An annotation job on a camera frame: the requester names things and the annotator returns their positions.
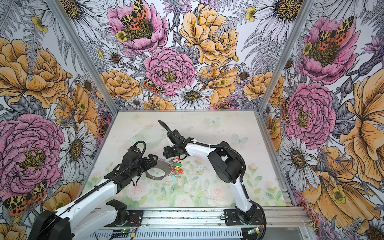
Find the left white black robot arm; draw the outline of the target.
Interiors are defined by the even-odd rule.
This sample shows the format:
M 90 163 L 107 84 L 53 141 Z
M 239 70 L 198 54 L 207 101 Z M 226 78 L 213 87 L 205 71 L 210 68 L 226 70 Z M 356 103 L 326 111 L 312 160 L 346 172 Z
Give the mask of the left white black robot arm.
M 30 240 L 84 240 L 108 225 L 123 226 L 131 219 L 126 204 L 112 200 L 134 178 L 155 167 L 158 156 L 144 156 L 132 146 L 120 164 L 105 175 L 93 189 L 54 211 L 45 210 L 35 220 Z

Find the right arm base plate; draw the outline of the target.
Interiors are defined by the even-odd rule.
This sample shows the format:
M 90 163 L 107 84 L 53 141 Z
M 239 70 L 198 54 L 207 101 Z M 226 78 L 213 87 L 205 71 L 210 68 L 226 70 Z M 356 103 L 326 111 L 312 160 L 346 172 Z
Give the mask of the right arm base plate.
M 224 219 L 226 226 L 261 226 L 266 224 L 261 209 L 255 212 L 243 213 L 238 209 L 225 209 Z

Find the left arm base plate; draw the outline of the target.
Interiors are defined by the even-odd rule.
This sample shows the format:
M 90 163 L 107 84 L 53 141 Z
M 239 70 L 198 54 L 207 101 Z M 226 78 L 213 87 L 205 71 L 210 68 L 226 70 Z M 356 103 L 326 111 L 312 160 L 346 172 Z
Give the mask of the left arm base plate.
M 143 210 L 126 210 L 125 213 L 118 213 L 115 221 L 106 225 L 106 227 L 140 227 L 143 215 Z

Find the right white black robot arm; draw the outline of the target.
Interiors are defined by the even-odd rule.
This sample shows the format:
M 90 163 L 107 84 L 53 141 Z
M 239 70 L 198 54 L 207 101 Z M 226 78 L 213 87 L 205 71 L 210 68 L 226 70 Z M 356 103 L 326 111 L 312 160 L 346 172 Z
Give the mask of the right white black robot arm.
M 226 142 L 218 145 L 204 144 L 193 138 L 184 138 L 177 130 L 168 131 L 167 137 L 171 145 L 164 147 L 164 157 L 169 159 L 186 155 L 208 159 L 216 175 L 230 185 L 239 219 L 249 224 L 258 207 L 250 199 L 243 181 L 246 164 L 241 155 Z

